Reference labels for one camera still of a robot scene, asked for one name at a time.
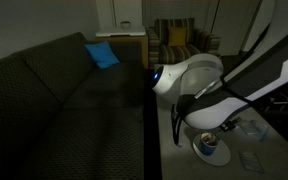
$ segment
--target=wooden side table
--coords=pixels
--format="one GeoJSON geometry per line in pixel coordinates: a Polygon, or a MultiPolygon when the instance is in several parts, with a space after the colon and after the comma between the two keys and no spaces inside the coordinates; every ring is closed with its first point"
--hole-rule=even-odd
{"type": "Polygon", "coordinates": [[[138,41],[142,46],[142,63],[148,69],[148,36],[144,27],[121,29],[108,28],[96,33],[96,41],[138,41]]]}

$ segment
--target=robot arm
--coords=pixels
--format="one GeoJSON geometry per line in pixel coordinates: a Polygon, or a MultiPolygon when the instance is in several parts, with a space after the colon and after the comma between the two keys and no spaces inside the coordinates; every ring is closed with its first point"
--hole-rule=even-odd
{"type": "Polygon", "coordinates": [[[189,126],[198,129],[220,126],[248,107],[249,102],[288,83],[288,17],[285,17],[284,9],[286,7],[288,2],[277,1],[270,29],[260,48],[247,61],[222,77],[222,81],[213,83],[214,86],[209,87],[208,91],[203,88],[218,80],[222,66],[215,57],[206,54],[198,54],[181,65],[164,65],[157,71],[153,90],[167,101],[176,104],[177,111],[189,126]],[[217,65],[189,68],[190,64],[202,60],[210,60],[217,65]],[[208,68],[210,73],[203,71],[203,68],[208,68]],[[204,73],[204,76],[197,76],[200,73],[204,73]],[[191,87],[194,86],[195,92],[192,92],[191,87]],[[196,92],[205,94],[200,93],[202,96],[196,100],[196,92]]]}

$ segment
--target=sofa cushion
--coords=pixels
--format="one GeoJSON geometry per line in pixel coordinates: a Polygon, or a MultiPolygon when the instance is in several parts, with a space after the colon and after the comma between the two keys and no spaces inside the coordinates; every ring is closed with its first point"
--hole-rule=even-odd
{"type": "Polygon", "coordinates": [[[21,58],[0,60],[0,176],[9,179],[59,109],[59,101],[21,58]]]}
{"type": "Polygon", "coordinates": [[[88,75],[93,62],[84,47],[81,33],[30,48],[20,54],[33,72],[47,85],[60,102],[73,93],[88,75]]]}
{"type": "Polygon", "coordinates": [[[139,41],[112,41],[110,47],[120,62],[139,63],[142,61],[142,48],[139,41]]]}
{"type": "Polygon", "coordinates": [[[119,63],[119,60],[106,41],[95,44],[85,44],[84,46],[100,69],[108,68],[119,63]]]}
{"type": "Polygon", "coordinates": [[[194,38],[194,18],[184,19],[156,19],[155,32],[162,44],[168,43],[168,27],[186,27],[186,43],[193,43],[194,38]]]}
{"type": "Polygon", "coordinates": [[[169,46],[185,46],[187,28],[169,27],[168,28],[168,45],[169,46]]]}
{"type": "Polygon", "coordinates": [[[66,109],[16,179],[143,179],[141,108],[66,109]]]}
{"type": "Polygon", "coordinates": [[[192,44],[186,46],[161,45],[159,64],[176,64],[198,53],[200,51],[192,44]]]}
{"type": "Polygon", "coordinates": [[[142,104],[141,63],[120,63],[93,70],[64,108],[132,107],[142,104]]]}

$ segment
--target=sofa armrest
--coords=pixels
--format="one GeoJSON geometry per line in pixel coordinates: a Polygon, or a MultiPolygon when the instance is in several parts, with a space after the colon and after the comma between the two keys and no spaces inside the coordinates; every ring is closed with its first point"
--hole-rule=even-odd
{"type": "Polygon", "coordinates": [[[194,30],[194,45],[204,53],[218,54],[221,38],[204,31],[202,29],[194,30]]]}
{"type": "Polygon", "coordinates": [[[154,69],[154,64],[158,64],[161,41],[153,27],[147,29],[147,35],[149,69],[154,69]]]}

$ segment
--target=dark gray sofa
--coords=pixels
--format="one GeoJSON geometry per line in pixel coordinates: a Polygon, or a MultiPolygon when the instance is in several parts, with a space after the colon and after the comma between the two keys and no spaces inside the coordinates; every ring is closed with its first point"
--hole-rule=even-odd
{"type": "Polygon", "coordinates": [[[98,69],[81,33],[0,60],[0,179],[144,179],[140,43],[98,69]]]}

